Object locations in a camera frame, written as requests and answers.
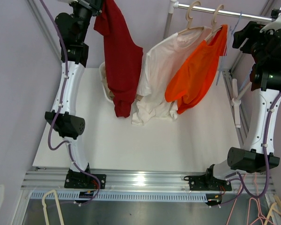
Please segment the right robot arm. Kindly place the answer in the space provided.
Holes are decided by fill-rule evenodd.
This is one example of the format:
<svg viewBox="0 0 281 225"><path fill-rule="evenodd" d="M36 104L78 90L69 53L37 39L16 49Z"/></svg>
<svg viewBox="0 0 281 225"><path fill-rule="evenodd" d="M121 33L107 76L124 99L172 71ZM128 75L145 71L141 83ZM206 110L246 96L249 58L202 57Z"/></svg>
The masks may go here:
<svg viewBox="0 0 281 225"><path fill-rule="evenodd" d="M273 137L281 102L281 28L248 22L234 33L232 47L250 54L255 62L250 73L251 121L243 148L230 148L224 162L206 170L204 185L211 190L237 172L268 172L280 162L274 156Z"/></svg>

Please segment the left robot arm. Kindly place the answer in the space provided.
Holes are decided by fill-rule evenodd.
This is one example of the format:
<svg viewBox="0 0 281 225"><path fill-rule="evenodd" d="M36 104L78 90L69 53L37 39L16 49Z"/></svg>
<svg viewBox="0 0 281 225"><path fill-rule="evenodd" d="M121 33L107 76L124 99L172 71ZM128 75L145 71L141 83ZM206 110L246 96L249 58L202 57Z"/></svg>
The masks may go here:
<svg viewBox="0 0 281 225"><path fill-rule="evenodd" d="M90 20L101 14L102 0L68 0L72 13L60 13L53 17L41 2L59 37L61 47L61 79L59 89L45 120L50 124L48 147L57 150L65 145L70 157L70 181L81 188L87 188L91 179L98 178L90 173L89 162L82 146L82 134L85 129L85 119L76 115L76 100L81 77L86 68L89 46L85 37Z"/></svg>

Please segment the orange t shirt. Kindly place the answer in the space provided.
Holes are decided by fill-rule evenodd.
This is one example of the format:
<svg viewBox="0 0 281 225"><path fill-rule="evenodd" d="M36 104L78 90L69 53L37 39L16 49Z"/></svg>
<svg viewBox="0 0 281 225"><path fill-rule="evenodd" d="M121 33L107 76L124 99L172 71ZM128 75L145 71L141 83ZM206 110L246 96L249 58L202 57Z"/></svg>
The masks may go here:
<svg viewBox="0 0 281 225"><path fill-rule="evenodd" d="M177 113L195 107L209 91L227 43L228 26L223 24L210 38L204 38L185 60L165 91L167 102L176 101Z"/></svg>

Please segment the beige t shirt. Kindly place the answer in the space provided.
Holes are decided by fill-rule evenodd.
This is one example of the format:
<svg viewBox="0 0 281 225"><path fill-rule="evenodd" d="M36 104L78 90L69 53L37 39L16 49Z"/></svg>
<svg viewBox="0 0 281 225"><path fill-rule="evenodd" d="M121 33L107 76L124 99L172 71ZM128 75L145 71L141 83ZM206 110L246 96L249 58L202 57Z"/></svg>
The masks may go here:
<svg viewBox="0 0 281 225"><path fill-rule="evenodd" d="M102 83L103 83L104 89L105 89L105 91L106 91L107 97L108 97L110 100L113 100L114 94L112 93L112 91L111 91L111 90L109 89L109 87L108 87L105 68L103 68L103 69L101 70L101 75L102 75Z"/></svg>

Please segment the blue hanger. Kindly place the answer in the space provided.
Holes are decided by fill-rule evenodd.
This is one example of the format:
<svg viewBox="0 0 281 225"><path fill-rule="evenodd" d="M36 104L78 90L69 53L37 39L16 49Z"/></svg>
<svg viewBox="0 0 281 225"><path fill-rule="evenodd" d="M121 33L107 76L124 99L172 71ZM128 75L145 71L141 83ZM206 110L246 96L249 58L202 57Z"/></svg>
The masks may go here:
<svg viewBox="0 0 281 225"><path fill-rule="evenodd" d="M220 61L220 65L219 65L219 68L218 68L218 75L217 75L217 79L216 79L216 85L218 85L219 83L219 80L220 80L220 77L221 77L221 74L223 72L223 66L224 66L224 62L225 62L225 58L226 56L228 55L228 52L229 52L229 48L230 48L230 45L231 45L231 40L232 40L232 36L234 35L235 33L235 30L242 18L242 11L240 12L240 16L238 17L238 20L237 20L237 23L235 24L235 26L232 28L232 26L229 26L229 29L227 31L227 41L226 41L226 45L225 45L225 49L224 49L224 52L223 52L223 56L221 57L221 61Z"/></svg>
<svg viewBox="0 0 281 225"><path fill-rule="evenodd" d="M246 85L249 83L249 81L250 81L250 75L251 75L251 73L254 71L254 65L252 66L252 68L250 69L250 71L248 72L248 74L247 74L247 76L245 77L245 79L244 79L244 81L243 81L243 83L242 83L242 85L241 85L241 88L240 88L240 90L243 90L245 87L246 87Z"/></svg>

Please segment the dark red t shirt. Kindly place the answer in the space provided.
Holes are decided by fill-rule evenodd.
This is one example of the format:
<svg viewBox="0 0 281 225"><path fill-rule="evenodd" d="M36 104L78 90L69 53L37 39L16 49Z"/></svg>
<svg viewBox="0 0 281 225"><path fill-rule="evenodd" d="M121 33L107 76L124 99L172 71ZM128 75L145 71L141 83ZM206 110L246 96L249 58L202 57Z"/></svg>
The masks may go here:
<svg viewBox="0 0 281 225"><path fill-rule="evenodd" d="M125 18L113 0L105 0L94 30L104 38L107 86L114 95L117 117L130 116L141 75L143 49L137 46Z"/></svg>

